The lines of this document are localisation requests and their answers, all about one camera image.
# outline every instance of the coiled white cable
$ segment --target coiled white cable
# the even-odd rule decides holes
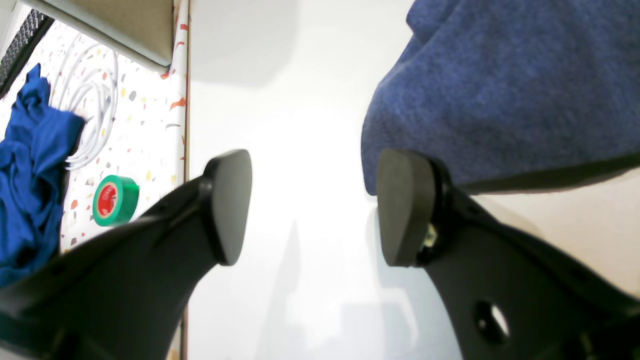
[[[55,75],[54,81],[51,85],[52,95],[49,98],[49,105],[53,106],[53,92],[57,89],[58,80],[62,75],[63,70],[67,66],[69,55],[76,46],[80,33],[76,35],[73,42],[69,46],[60,69]],[[80,136],[80,142],[75,154],[67,158],[67,170],[79,169],[89,164],[95,159],[100,151],[107,143],[107,139],[111,134],[111,128],[113,127],[114,115],[118,106],[118,57],[116,52],[111,50],[113,58],[113,68],[97,68],[89,71],[81,79],[80,84],[75,91],[70,92],[70,97],[65,102],[65,96],[67,94],[67,88],[71,81],[72,75],[75,73],[78,65],[82,62],[84,56],[94,47],[100,46],[99,43],[89,45],[84,50],[77,54],[77,58],[74,61],[73,66],[69,70],[67,80],[65,81],[58,99],[57,106],[60,110],[75,112],[80,102],[86,97],[90,91],[94,91],[97,96],[95,115],[85,120],[83,132]],[[106,73],[106,85],[105,81],[96,81],[92,79],[94,75]]]

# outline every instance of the blue fabric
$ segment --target blue fabric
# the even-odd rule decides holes
[[[64,161],[84,120],[49,107],[49,92],[38,64],[0,142],[0,286],[38,270],[58,246]]]
[[[640,1],[417,0],[362,130],[443,160],[455,184],[640,152]]]

